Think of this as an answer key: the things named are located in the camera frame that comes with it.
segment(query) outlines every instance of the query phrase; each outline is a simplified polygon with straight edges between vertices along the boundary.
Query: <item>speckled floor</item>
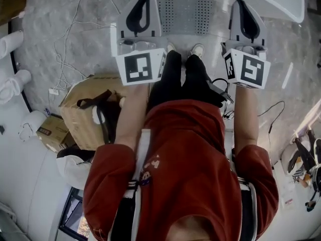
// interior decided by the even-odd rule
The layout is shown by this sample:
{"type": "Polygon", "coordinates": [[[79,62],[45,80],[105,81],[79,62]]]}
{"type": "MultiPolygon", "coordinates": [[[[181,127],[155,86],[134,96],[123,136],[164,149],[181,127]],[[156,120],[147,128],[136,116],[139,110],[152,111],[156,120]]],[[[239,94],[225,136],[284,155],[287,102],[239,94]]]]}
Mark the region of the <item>speckled floor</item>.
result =
{"type": "MultiPolygon", "coordinates": [[[[60,89],[59,96],[49,95],[48,89],[58,84],[61,67],[57,62],[57,52],[64,56],[65,38],[61,38],[69,27],[79,0],[27,0],[26,15],[23,20],[14,20],[14,29],[23,29],[25,41],[15,50],[16,61],[20,69],[28,69],[32,82],[25,87],[25,93],[32,109],[49,109],[58,113],[58,105],[67,93],[60,89]]],[[[119,10],[129,0],[113,0],[119,10]]],[[[222,4],[215,3],[215,14],[210,35],[183,36],[170,35],[168,39],[175,44],[179,52],[186,53],[195,43],[203,43],[206,52],[203,57],[210,77],[226,77],[225,65],[221,56],[222,41],[229,37],[228,23],[230,7],[227,11],[222,4]]],[[[112,57],[114,31],[110,28],[116,21],[118,12],[111,0],[81,0],[76,21],[94,22],[74,24],[66,41],[66,63],[73,65],[85,76],[97,72],[117,72],[115,59],[112,57]]],[[[268,61],[271,69],[265,90],[257,90],[259,112],[263,112],[280,100],[285,101],[285,110],[273,125],[268,139],[271,122],[282,109],[276,106],[260,117],[259,145],[270,151],[272,162],[280,156],[299,123],[306,113],[321,97],[321,71],[316,64],[319,58],[319,32],[321,16],[305,14],[301,24],[276,19],[264,19],[268,29],[268,61]],[[287,86],[282,84],[290,63],[293,71],[287,86]]],[[[64,67],[67,87],[82,79],[82,75],[64,67]]],[[[235,87],[230,88],[232,98],[235,87]]],[[[233,120],[226,121],[231,129],[233,120]]]]}

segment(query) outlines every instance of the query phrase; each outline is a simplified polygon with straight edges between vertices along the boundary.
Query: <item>white wall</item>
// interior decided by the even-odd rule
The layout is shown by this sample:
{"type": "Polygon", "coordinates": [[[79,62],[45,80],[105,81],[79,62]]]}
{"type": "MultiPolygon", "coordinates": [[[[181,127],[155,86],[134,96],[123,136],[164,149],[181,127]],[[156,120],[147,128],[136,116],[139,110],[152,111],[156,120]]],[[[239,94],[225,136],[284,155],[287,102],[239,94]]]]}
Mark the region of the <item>white wall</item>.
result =
{"type": "MultiPolygon", "coordinates": [[[[6,32],[0,27],[0,37],[6,32]]],[[[10,56],[0,60],[0,70],[13,75],[10,56]]],[[[0,106],[0,201],[16,213],[18,225],[33,241],[47,241],[60,199],[68,187],[59,175],[56,154],[37,137],[19,139],[22,119],[29,113],[22,96],[0,106]]]]}

